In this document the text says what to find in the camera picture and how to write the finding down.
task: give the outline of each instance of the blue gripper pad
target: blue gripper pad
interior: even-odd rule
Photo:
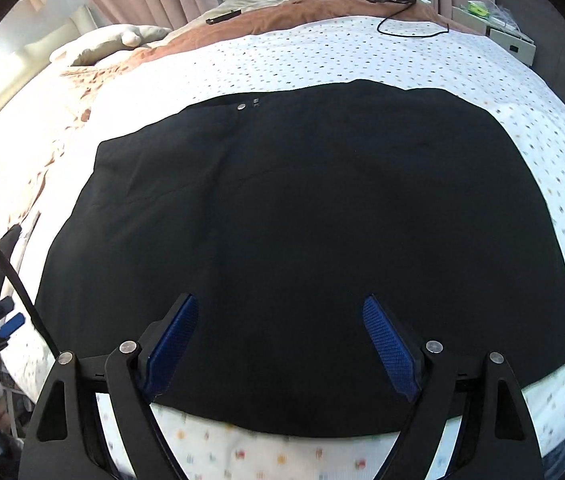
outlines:
[[[368,297],[362,306],[362,319],[393,388],[413,402],[420,393],[419,367],[373,296]]]
[[[198,303],[189,296],[147,359],[142,394],[147,402],[165,393],[198,323]]]

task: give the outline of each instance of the black skirt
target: black skirt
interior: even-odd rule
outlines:
[[[181,292],[200,320],[158,401],[254,431],[400,429],[370,294],[420,341],[506,355],[521,386],[565,363],[542,194],[502,126],[440,89],[223,96],[103,142],[48,254],[45,324],[108,354]]]

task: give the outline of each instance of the silver bolt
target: silver bolt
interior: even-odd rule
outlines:
[[[135,341],[125,341],[120,345],[120,351],[123,354],[130,354],[131,352],[135,351],[137,347],[138,345]]]
[[[61,365],[66,365],[67,363],[70,363],[73,358],[74,355],[71,352],[63,352],[58,356],[58,362]]]
[[[427,342],[427,350],[429,352],[431,352],[432,354],[439,354],[440,352],[442,352],[442,349],[444,347],[442,346],[442,343],[439,341],[428,341]]]
[[[493,361],[497,365],[504,363],[504,356],[498,352],[491,352],[489,354],[489,359],[491,359],[491,361]]]

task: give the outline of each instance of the plush toy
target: plush toy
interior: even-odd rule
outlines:
[[[109,25],[61,46],[51,53],[49,61],[89,66],[119,50],[133,50],[150,41],[162,40],[171,31],[155,25]]]

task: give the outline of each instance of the mattress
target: mattress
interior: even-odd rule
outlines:
[[[37,202],[40,218],[20,270],[30,294],[36,295],[49,246],[92,172],[99,142],[133,133],[188,105],[223,94],[304,88],[360,78],[403,89],[442,88],[495,117],[511,136],[543,193],[565,259],[565,106],[542,79],[488,38],[454,31],[428,39],[389,38],[377,33],[378,23],[379,19],[370,17],[338,18],[247,36],[163,57],[105,86],[85,126],[85,135],[59,161]],[[443,31],[433,23],[387,22],[383,27],[403,36]],[[16,310],[23,310],[19,302]],[[30,324],[12,337],[3,359],[21,388],[37,399],[53,359]],[[565,439],[565,366],[525,388],[524,395],[541,452],[547,454]],[[99,396],[99,405],[112,456],[121,470],[130,472],[106,396]],[[240,471],[245,466],[240,456],[244,458],[246,446],[269,443],[273,447],[267,448],[268,453],[275,457],[279,454],[275,447],[291,442],[283,436],[254,436],[238,428],[214,426],[160,406],[152,409],[190,478],[217,474],[221,465],[228,466],[230,472]],[[226,430],[223,445],[218,448],[222,455],[215,451],[213,461],[205,444],[210,425]],[[443,475],[457,425],[457,419],[448,422],[429,478]],[[198,434],[198,440],[181,438],[188,434],[187,428],[191,428],[191,434]],[[344,478],[352,460],[358,466],[364,460],[363,470],[358,467],[356,471],[360,478],[372,478],[394,441],[395,434],[391,434],[349,442],[293,441],[292,446],[301,448],[296,455],[305,458],[299,459],[298,470],[313,471],[315,478],[321,471],[328,475],[325,478]],[[339,446],[348,447],[338,450]],[[332,449],[329,455],[339,457],[329,464],[329,471],[323,463],[315,462],[318,449]]]

